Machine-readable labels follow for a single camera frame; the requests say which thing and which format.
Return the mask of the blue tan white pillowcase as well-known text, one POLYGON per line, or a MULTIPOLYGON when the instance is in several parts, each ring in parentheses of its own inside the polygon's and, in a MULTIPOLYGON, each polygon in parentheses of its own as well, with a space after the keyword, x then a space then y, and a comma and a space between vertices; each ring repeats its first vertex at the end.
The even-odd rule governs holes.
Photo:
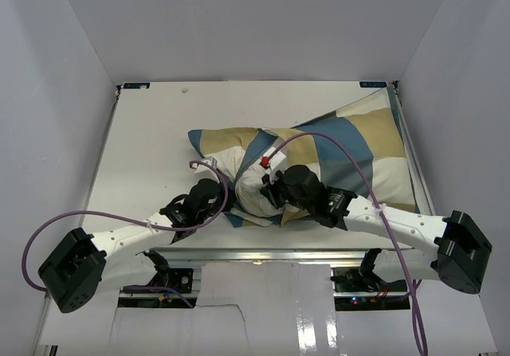
MULTIPOLYGON (((365 198, 415 212, 418 207, 411 185, 406 152, 387 90, 373 91, 347 106, 301 125, 283 127, 232 127, 191 130, 188 139, 203 158, 239 146, 247 153, 245 170, 271 146, 292 141, 281 150, 287 165, 305 165, 327 186, 353 191, 365 198)), ((235 227, 255 225, 230 211, 235 227)), ((285 225, 280 216, 269 223, 285 225)))

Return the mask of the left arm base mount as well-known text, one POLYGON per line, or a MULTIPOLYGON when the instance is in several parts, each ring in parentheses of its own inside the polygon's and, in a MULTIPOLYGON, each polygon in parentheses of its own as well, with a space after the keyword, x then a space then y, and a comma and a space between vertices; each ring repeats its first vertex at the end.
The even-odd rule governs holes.
POLYGON ((196 297, 193 291, 194 269, 172 268, 167 260, 154 250, 143 253, 155 274, 147 284, 133 284, 122 288, 119 307, 192 309, 196 297))

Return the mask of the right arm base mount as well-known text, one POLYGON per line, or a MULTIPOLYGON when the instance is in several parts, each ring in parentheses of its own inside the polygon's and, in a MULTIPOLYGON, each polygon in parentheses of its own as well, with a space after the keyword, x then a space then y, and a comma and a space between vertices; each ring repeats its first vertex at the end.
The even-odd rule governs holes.
POLYGON ((370 249, 360 266, 331 270, 337 312, 410 309, 410 293, 405 280, 385 282, 373 273, 376 256, 381 252, 380 248, 370 249))

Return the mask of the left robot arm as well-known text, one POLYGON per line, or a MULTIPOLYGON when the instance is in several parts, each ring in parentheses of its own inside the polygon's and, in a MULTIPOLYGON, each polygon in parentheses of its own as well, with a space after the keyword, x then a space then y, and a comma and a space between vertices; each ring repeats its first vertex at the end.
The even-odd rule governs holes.
POLYGON ((235 193, 202 179, 141 225, 104 232, 69 231, 38 269, 43 284, 63 314, 83 307, 99 291, 143 286, 161 291, 171 270, 156 252, 197 232, 217 213, 228 211, 235 193))

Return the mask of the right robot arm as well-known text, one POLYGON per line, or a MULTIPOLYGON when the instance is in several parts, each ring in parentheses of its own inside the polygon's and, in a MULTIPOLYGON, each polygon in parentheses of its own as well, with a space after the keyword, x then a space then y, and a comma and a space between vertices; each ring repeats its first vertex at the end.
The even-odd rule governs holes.
POLYGON ((481 291, 492 244, 467 213, 450 216, 411 213, 352 191, 324 185, 305 165, 262 177, 261 194, 275 208, 287 205, 328 228, 395 239, 406 249, 369 249, 354 281, 378 291, 397 280, 439 280, 475 295, 481 291))

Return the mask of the white pillow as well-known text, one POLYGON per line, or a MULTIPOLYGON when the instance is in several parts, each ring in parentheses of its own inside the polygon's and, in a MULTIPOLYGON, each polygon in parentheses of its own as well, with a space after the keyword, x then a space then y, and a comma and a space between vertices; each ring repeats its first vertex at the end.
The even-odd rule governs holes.
POLYGON ((242 170, 241 162, 246 155, 246 151, 239 146, 210 155, 216 159, 217 168, 232 182, 237 202, 230 212, 235 217, 261 226, 269 226, 269 219, 276 216, 284 221, 306 217, 306 212, 291 205, 285 205, 282 209, 271 206, 269 200, 260 193, 261 178, 266 174, 259 164, 261 156, 242 170))

